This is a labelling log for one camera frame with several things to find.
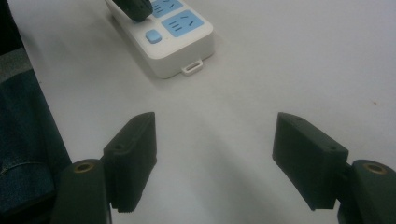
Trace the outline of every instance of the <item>table surface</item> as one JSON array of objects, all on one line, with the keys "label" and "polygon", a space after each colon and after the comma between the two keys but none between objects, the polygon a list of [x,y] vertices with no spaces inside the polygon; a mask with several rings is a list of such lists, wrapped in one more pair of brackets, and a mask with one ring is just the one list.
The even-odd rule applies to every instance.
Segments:
[{"label": "table surface", "polygon": [[158,163],[113,223],[337,223],[272,160],[278,112],[396,169],[396,2],[186,0],[215,27],[191,77],[158,79],[105,1],[10,0],[72,161],[156,113]]}]

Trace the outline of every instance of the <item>power strip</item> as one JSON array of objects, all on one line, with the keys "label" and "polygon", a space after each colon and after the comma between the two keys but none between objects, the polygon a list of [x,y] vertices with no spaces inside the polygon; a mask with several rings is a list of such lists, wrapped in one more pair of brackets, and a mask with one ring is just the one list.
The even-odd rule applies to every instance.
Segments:
[{"label": "power strip", "polygon": [[153,13],[141,22],[132,21],[112,0],[106,3],[157,77],[192,75],[214,53],[212,24],[182,0],[151,1]]}]

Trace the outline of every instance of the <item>black plug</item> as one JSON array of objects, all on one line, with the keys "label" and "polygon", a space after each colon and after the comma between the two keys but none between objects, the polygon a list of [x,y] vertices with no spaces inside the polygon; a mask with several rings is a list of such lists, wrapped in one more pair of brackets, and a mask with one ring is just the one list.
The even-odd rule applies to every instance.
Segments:
[{"label": "black plug", "polygon": [[143,21],[152,13],[149,0],[113,0],[117,6],[133,21]]}]

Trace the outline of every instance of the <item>blue denim fabric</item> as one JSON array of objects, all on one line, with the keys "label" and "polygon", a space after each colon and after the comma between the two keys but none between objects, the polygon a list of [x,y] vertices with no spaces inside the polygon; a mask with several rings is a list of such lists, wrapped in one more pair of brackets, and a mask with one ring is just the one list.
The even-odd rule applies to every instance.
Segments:
[{"label": "blue denim fabric", "polygon": [[33,70],[0,84],[0,213],[57,189],[71,163]]}]

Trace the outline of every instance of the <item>blue outlet panel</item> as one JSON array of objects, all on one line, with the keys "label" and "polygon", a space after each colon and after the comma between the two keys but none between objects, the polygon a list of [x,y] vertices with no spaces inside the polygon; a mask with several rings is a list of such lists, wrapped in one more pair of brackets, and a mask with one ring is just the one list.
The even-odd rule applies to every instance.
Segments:
[{"label": "blue outlet panel", "polygon": [[172,36],[179,37],[203,25],[204,22],[195,16],[190,10],[185,10],[167,20],[164,20],[162,24],[166,30],[172,34]]},{"label": "blue outlet panel", "polygon": [[169,12],[183,7],[183,5],[177,0],[157,0],[152,2],[152,15],[155,18],[168,14]]}]

